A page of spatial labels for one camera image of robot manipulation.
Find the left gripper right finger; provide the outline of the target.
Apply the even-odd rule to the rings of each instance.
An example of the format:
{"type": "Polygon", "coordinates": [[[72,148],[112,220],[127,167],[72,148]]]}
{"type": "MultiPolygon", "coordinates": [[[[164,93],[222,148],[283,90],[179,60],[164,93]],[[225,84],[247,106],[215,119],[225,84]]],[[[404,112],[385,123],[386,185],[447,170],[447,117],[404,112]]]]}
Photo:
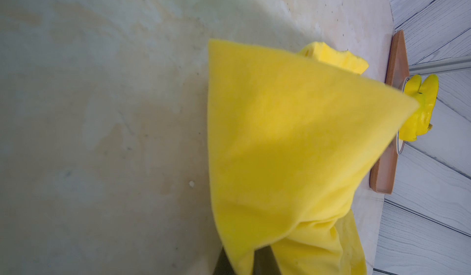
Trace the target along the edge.
{"type": "Polygon", "coordinates": [[[281,275],[271,246],[265,246],[254,253],[252,275],[281,275]]]}

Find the yellow shorts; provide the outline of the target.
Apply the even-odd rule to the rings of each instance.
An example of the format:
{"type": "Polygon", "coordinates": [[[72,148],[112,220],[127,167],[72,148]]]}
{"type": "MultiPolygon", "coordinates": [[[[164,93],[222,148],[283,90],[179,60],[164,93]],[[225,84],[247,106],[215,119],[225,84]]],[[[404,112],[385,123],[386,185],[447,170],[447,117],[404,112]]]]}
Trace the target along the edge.
{"type": "Polygon", "coordinates": [[[365,275],[355,192],[418,102],[315,58],[209,42],[212,212],[237,275],[365,275]]]}

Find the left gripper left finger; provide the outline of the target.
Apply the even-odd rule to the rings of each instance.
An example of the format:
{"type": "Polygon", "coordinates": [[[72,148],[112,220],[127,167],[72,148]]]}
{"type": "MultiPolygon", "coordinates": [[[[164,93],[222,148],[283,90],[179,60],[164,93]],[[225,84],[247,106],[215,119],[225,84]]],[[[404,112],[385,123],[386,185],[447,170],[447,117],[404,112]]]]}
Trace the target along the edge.
{"type": "Polygon", "coordinates": [[[213,275],[235,275],[235,271],[226,255],[224,248],[222,248],[218,256],[213,275]]]}

